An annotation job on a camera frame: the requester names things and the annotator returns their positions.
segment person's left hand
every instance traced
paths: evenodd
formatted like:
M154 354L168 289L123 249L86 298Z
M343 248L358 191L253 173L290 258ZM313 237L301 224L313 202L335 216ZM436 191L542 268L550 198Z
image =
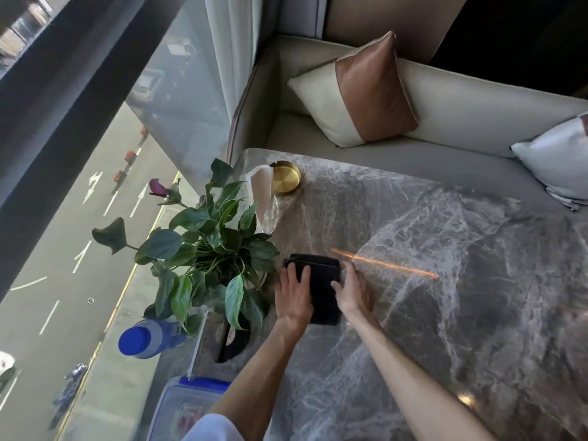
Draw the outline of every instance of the person's left hand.
M304 334L311 321L311 267L302 270L300 282L296 278L296 265L290 263L288 268L280 271L280 280L274 285L276 293L276 315L278 322L285 322L299 333Z

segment plastic container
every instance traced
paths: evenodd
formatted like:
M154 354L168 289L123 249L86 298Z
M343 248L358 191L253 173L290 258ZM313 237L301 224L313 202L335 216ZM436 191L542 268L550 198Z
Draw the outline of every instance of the plastic container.
M118 339L118 349L126 356L149 359L161 352L177 347L186 340L179 322L141 320Z
M161 393L146 441L181 441L230 384L209 378L172 378Z

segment hand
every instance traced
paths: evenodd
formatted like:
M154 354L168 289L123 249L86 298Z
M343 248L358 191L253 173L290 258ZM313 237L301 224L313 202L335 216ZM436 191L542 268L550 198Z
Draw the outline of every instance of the hand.
M362 272L355 270L353 263L342 262L347 270L344 286L332 281L339 309L351 326L355 327L357 319L373 319L374 298L366 287L366 279Z
M288 269L280 271L280 281L274 285L276 293L276 314L278 322L302 337L311 321L311 267L302 270L300 282L296 278L296 265L290 263Z

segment gold ashtray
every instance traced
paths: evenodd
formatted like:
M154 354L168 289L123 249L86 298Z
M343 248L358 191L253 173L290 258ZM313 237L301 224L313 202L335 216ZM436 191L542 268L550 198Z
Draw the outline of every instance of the gold ashtray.
M275 195L285 195L296 190L300 184L300 170L290 161L277 161L270 164L273 167L272 192Z

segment purple flower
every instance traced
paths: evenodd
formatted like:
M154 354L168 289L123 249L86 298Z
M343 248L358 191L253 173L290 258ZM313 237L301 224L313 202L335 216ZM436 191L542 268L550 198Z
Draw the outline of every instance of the purple flower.
M149 188L151 189L150 195L160 196L162 198L167 198L168 190L159 182L159 178L153 178L149 181Z

